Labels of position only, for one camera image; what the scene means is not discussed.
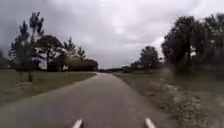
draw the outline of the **paved path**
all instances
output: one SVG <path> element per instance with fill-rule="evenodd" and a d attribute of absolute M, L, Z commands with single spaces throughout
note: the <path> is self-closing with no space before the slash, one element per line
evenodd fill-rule
<path fill-rule="evenodd" d="M 0 108 L 0 128 L 143 128 L 150 117 L 158 128 L 174 128 L 168 117 L 120 79 L 109 74 L 23 99 Z"/>

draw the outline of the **cloudy sky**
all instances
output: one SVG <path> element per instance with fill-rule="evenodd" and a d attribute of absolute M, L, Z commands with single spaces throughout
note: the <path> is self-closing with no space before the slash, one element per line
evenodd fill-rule
<path fill-rule="evenodd" d="M 224 12 L 223 0 L 0 0 L 0 47 L 7 51 L 18 27 L 32 12 L 45 18 L 46 34 L 75 44 L 101 68 L 127 65 L 140 49 L 155 46 L 182 15 L 197 18 Z"/>

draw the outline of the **tree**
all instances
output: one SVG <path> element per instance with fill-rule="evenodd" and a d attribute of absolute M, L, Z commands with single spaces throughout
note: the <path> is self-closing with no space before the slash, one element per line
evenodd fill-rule
<path fill-rule="evenodd" d="M 24 21 L 20 26 L 20 35 L 11 44 L 9 57 L 17 65 L 17 71 L 22 74 L 22 71 L 28 72 L 28 81 L 32 81 L 31 62 L 32 62 L 33 49 L 29 42 L 28 26 Z"/>
<path fill-rule="evenodd" d="M 154 47 L 146 46 L 141 51 L 139 62 L 145 70 L 153 69 L 158 66 L 158 53 Z"/>
<path fill-rule="evenodd" d="M 130 64 L 130 68 L 132 70 L 139 70 L 139 69 L 141 69 L 141 64 L 140 64 L 139 61 L 135 61 L 135 62 Z"/>
<path fill-rule="evenodd" d="M 33 80 L 31 71 L 33 70 L 33 64 L 37 63 L 38 54 L 35 49 L 35 43 L 40 38 L 44 31 L 42 30 L 43 18 L 39 18 L 40 13 L 32 13 L 29 21 L 29 26 L 24 21 L 20 26 L 20 35 L 15 39 L 15 42 L 11 44 L 9 51 L 9 57 L 12 62 L 16 64 L 17 71 L 20 74 L 23 71 L 28 72 L 28 80 Z"/>
<path fill-rule="evenodd" d="M 0 49 L 0 70 L 7 68 L 8 60 L 4 57 L 3 52 Z"/>
<path fill-rule="evenodd" d="M 84 59 L 86 57 L 85 55 L 85 51 L 82 49 L 82 47 L 79 47 L 78 50 L 77 50 L 77 56 L 79 59 Z"/>
<path fill-rule="evenodd" d="M 68 43 L 64 42 L 63 43 L 63 48 L 65 49 L 66 53 L 69 55 L 75 55 L 76 54 L 76 49 L 75 49 L 75 44 L 72 42 L 72 38 L 70 37 L 68 39 Z"/>
<path fill-rule="evenodd" d="M 45 35 L 37 41 L 36 48 L 39 54 L 47 62 L 47 69 L 49 69 L 49 64 L 55 59 L 57 55 L 62 53 L 62 44 L 54 36 Z"/>
<path fill-rule="evenodd" d="M 180 17 L 162 44 L 165 61 L 174 71 L 191 65 L 194 24 L 194 17 Z"/>

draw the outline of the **green grass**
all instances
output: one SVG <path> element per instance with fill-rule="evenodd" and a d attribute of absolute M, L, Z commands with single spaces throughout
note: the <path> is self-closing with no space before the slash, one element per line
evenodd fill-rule
<path fill-rule="evenodd" d="M 19 82 L 19 74 L 15 71 L 3 71 L 0 72 L 0 105 L 57 89 L 94 75 L 76 72 L 33 72 L 34 80 L 30 83 Z M 23 73 L 22 79 L 26 78 L 27 73 Z"/>
<path fill-rule="evenodd" d="M 165 79 L 160 73 L 115 76 L 145 96 L 150 103 L 168 113 L 181 128 L 208 127 L 211 123 L 211 109 L 214 109 L 210 106 L 214 104 L 213 94 L 224 89 L 224 82 L 203 76 L 176 79 Z M 166 84 L 178 91 L 169 91 L 164 88 Z"/>

